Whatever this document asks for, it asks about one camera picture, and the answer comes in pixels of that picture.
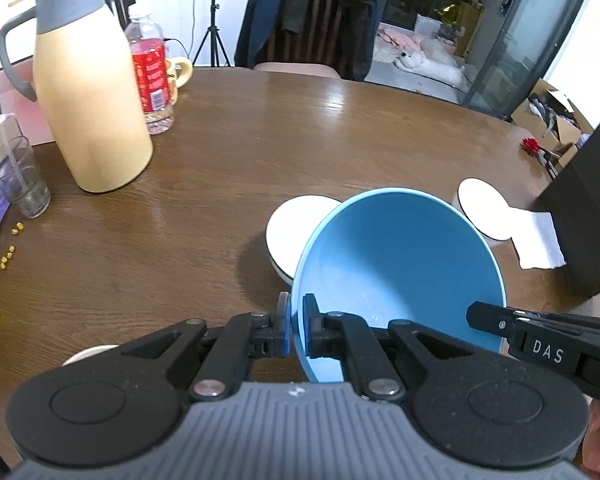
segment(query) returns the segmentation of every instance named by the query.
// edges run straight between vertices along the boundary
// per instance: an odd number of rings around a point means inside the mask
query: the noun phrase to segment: brown tabletop
[[[467,177],[528,207],[549,179],[518,145],[525,131],[485,115],[370,84],[281,73],[196,69],[176,123],[154,137],[149,167],[109,194],[80,190],[54,144],[36,148],[52,193],[0,228],[0,452],[10,393],[83,348],[122,343],[187,317],[218,325],[273,310],[285,284],[264,244],[269,216],[301,194],[339,200],[413,187],[448,202]],[[494,248],[508,303],[579,303],[559,270],[521,270],[512,243]],[[262,380],[302,380],[295,358],[260,362]]]

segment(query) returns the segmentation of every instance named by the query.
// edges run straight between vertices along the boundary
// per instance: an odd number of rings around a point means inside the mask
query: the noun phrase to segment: plastic bottle
[[[151,20],[149,9],[142,4],[129,6],[129,19],[125,35],[131,47],[144,119],[150,134],[161,134],[173,124],[162,28]]]

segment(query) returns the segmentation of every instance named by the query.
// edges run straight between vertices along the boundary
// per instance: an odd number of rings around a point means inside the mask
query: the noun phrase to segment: pink box
[[[13,64],[16,74],[24,81],[33,81],[33,58],[26,57]],[[54,142],[38,102],[29,101],[18,92],[0,69],[0,113],[13,113],[24,136],[32,146]]]

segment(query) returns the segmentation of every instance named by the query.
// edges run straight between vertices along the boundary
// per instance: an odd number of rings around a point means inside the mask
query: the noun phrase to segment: bottle cap
[[[144,18],[151,13],[149,7],[143,4],[132,4],[129,5],[129,19],[136,20],[138,18]]]

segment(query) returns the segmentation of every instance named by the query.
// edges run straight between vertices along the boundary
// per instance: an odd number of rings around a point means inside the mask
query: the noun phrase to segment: red label
[[[167,68],[164,64],[164,43],[152,38],[131,44],[136,81],[142,101],[142,111],[151,113],[169,103]]]

